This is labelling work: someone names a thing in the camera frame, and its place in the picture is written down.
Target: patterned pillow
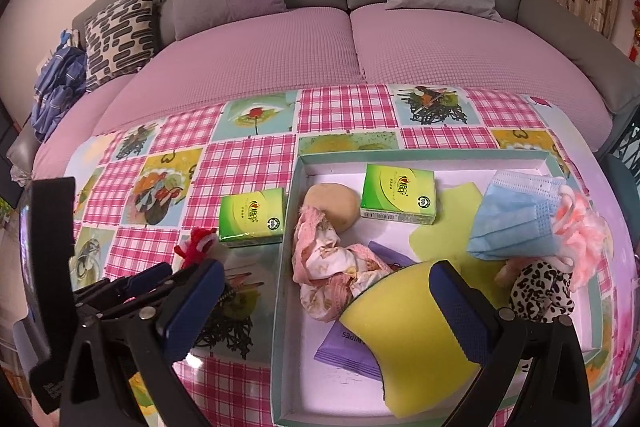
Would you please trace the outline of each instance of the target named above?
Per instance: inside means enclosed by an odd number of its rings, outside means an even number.
[[[153,0],[119,0],[87,19],[86,90],[137,73],[156,53]]]

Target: purple package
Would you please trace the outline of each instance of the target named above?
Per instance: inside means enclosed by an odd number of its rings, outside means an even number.
[[[394,271],[415,264],[415,261],[407,256],[379,245],[375,241],[369,242],[369,248]],[[331,330],[322,341],[314,360],[341,367],[363,377],[382,381],[380,368],[369,347],[338,321],[334,322]]]

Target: bolt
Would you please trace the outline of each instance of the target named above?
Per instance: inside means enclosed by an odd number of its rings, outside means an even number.
[[[560,315],[558,317],[558,322],[560,322],[560,324],[562,324],[563,326],[572,326],[574,324],[574,322],[571,320],[571,317],[569,315]]]
[[[145,306],[138,315],[142,320],[146,321],[156,316],[156,309],[153,306]]]
[[[498,310],[498,317],[500,317],[504,321],[512,321],[516,318],[516,314],[510,308],[500,308]]]

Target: pink sofa cover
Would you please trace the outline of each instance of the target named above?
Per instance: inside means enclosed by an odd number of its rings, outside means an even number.
[[[51,137],[42,144],[33,163],[34,179],[63,176],[66,164],[79,145],[94,135],[95,124],[135,75],[114,78],[100,89],[84,95],[69,109]]]
[[[347,14],[300,8],[174,42],[122,89],[94,134],[256,94],[361,83]]]
[[[589,79],[516,23],[374,4],[351,13],[351,24],[367,83],[482,87],[539,96],[567,114],[592,150],[609,136],[609,112]]]

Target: face mask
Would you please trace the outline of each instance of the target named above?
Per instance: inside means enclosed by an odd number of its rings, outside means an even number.
[[[555,217],[563,195],[575,206],[564,178],[496,172],[476,213],[468,253],[485,261],[555,256],[559,241],[554,232],[564,225]]]

